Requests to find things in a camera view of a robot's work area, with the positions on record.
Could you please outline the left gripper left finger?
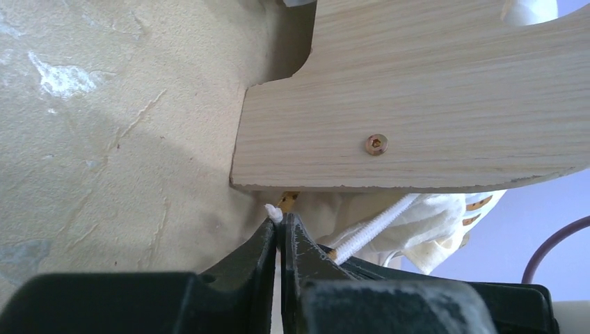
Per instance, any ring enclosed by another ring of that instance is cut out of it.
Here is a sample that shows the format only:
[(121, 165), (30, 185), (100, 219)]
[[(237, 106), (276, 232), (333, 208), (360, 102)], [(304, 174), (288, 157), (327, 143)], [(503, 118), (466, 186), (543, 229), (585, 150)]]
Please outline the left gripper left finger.
[(202, 273), (51, 273), (1, 312), (2, 333), (268, 333), (276, 237), (265, 221)]

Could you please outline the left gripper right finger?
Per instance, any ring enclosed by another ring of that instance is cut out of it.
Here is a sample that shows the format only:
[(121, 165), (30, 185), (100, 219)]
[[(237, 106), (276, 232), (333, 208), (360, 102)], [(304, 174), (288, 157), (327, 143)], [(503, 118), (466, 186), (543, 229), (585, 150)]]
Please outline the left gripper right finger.
[(278, 226), (284, 333), (496, 333), (486, 304), (453, 280), (361, 280), (332, 261), (300, 217)]

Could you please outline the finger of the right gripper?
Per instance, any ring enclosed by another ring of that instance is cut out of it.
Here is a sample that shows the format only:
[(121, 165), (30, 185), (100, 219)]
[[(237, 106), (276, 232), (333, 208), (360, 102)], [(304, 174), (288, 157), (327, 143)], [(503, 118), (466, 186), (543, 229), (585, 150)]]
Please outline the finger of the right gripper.
[(559, 333), (542, 285), (481, 283), (387, 269), (352, 258), (318, 293), (319, 333)]

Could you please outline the bear print white cushion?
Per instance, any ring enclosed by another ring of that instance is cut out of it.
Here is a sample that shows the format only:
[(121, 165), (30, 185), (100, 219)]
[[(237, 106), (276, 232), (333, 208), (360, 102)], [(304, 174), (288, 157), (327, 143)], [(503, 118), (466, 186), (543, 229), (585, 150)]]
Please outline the bear print white cushion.
[(285, 192), (264, 209), (275, 223), (295, 209), (312, 240), (329, 247), (337, 264), (357, 257), (390, 267), (405, 257), (428, 275), (467, 244), (470, 231), (504, 194)]

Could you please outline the wooden pet bed frame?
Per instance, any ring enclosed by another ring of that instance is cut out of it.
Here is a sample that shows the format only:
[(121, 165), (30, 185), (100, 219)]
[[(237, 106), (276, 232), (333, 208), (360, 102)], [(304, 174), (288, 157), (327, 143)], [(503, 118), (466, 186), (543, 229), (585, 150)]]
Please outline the wooden pet bed frame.
[(244, 189), (469, 193), (589, 167), (589, 8), (507, 23), (508, 1), (319, 1), (293, 76), (246, 92)]

